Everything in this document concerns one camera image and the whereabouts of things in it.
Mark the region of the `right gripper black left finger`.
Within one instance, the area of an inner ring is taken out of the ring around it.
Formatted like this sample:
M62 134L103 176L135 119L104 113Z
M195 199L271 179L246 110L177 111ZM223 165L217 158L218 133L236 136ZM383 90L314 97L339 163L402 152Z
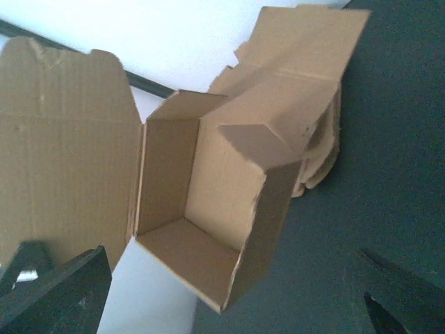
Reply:
M56 266L41 241L23 241L1 270L2 333L96 333L112 275L103 246Z

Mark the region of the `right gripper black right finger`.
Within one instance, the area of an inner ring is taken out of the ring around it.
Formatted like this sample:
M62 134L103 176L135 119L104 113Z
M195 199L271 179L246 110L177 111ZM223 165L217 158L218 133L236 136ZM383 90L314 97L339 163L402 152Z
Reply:
M360 248L357 314L364 333L443 333L444 290Z

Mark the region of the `cardboard box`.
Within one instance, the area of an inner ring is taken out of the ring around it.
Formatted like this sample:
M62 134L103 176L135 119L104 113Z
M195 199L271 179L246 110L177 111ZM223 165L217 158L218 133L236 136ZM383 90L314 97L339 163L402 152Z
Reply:
M135 239L222 312L266 275L302 162L230 113L277 111L291 84L180 90L142 121L129 86L101 91L114 83L1 60L1 263L37 239L58 264L103 245L115 267Z

